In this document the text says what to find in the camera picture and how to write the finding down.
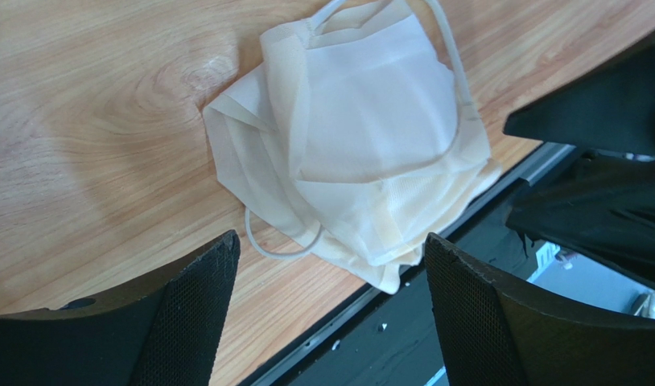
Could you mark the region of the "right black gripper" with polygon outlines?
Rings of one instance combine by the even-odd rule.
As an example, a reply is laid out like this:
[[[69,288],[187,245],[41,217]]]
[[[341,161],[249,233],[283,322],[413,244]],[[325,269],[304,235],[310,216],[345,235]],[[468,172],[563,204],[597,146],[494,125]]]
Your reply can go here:
[[[503,132],[655,155],[655,30],[576,80],[510,113]],[[655,289],[655,160],[598,157],[517,200],[508,227]]]

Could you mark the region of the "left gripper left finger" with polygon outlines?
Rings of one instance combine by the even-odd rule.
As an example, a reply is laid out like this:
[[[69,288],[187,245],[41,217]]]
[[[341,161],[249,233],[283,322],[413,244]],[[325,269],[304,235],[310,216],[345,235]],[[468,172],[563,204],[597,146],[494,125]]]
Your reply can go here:
[[[0,385],[206,385],[240,255],[231,230],[57,310],[0,315]]]

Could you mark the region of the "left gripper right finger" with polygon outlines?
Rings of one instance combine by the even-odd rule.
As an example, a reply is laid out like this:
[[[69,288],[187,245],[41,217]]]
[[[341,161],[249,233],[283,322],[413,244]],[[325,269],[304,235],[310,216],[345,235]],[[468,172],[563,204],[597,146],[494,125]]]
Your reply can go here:
[[[655,385],[655,320],[551,293],[431,233],[423,248],[452,385]]]

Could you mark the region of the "beige bra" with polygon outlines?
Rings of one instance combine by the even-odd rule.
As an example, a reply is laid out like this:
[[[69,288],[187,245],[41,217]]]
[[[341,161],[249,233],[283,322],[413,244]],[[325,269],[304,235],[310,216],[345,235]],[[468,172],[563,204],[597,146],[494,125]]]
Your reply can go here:
[[[218,181],[308,254],[388,294],[431,232],[453,224],[502,167],[447,16],[428,4],[442,63],[405,1],[347,8],[261,35],[262,63],[203,111]]]

